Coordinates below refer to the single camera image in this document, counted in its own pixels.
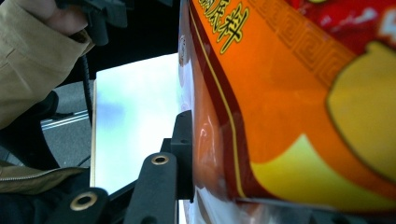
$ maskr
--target gold border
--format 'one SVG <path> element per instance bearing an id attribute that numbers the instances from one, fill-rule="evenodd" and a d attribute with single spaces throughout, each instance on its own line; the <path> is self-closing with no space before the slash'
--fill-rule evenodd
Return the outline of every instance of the gold border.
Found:
<path id="1" fill-rule="evenodd" d="M 227 103 L 227 99 L 225 98 L 225 95 L 224 95 L 224 92 L 223 92 L 223 90 L 221 88 L 219 80 L 218 80 L 218 78 L 216 76 L 216 73 L 215 73 L 215 71 L 213 69 L 213 66 L 210 63 L 209 58 L 208 58 L 208 56 L 206 54 L 205 47 L 204 47 L 202 39 L 201 39 L 201 37 L 199 35 L 196 22 L 195 22 L 194 17 L 193 17 L 193 15 L 191 13 L 191 2 L 189 2 L 189 12 L 190 12 L 190 15 L 191 15 L 192 23 L 194 25 L 195 31 L 196 31 L 197 36 L 198 36 L 198 40 L 199 40 L 201 48 L 202 48 L 202 51 L 203 51 L 203 53 L 205 55 L 206 63 L 209 66 L 210 72 L 211 72 L 211 74 L 212 74 L 212 76 L 213 76 L 213 78 L 214 78 L 214 80 L 216 82 L 216 86 L 219 89 L 221 100 L 224 103 L 225 109 L 227 111 L 228 118 L 230 119 L 231 129 L 232 129 L 232 132 L 233 132 L 233 165 L 234 165 L 234 169 L 235 169 L 236 188 L 237 188 L 237 191 L 238 191 L 238 193 L 239 193 L 239 195 L 241 197 L 246 197 L 246 195 L 245 195 L 245 193 L 244 193 L 244 191 L 242 189 L 242 185 L 241 185 L 241 177 L 240 177 L 239 161 L 238 161 L 238 147 L 237 147 L 237 144 L 236 144 L 236 129 L 235 129 L 235 124 L 233 122 L 233 115 L 232 115 L 231 109 L 230 109 L 230 107 L 229 107 L 229 105 Z"/>

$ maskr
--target black clamp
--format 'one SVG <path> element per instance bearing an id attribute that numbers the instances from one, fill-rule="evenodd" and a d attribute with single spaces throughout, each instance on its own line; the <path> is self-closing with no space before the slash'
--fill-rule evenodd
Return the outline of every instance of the black clamp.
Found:
<path id="1" fill-rule="evenodd" d="M 94 44 L 108 43 L 106 23 L 125 28 L 128 25 L 127 6 L 119 0 L 55 0 L 58 8 L 79 6 L 87 16 L 87 31 Z"/>
<path id="2" fill-rule="evenodd" d="M 192 115 L 177 115 L 172 138 L 143 162 L 138 179 L 111 195 L 82 189 L 55 209 L 47 224 L 178 223 L 178 200 L 194 197 Z"/>

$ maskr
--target screw hole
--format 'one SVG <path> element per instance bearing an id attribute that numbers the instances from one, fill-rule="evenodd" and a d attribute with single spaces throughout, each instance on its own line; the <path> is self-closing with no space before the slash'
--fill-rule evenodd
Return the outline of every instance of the screw hole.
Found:
<path id="1" fill-rule="evenodd" d="M 151 159 L 151 162 L 156 165 L 164 165 L 169 161 L 169 158 L 165 156 L 156 156 Z"/>
<path id="2" fill-rule="evenodd" d="M 93 206 L 98 200 L 98 196 L 91 192 L 80 193 L 71 203 L 70 208 L 73 211 L 82 211 Z"/>

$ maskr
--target snack bag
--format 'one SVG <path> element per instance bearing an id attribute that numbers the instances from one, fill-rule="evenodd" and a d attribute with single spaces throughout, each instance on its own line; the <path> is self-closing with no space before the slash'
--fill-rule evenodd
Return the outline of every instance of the snack bag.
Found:
<path id="1" fill-rule="evenodd" d="M 396 3 L 182 0 L 198 189 L 396 211 Z"/>

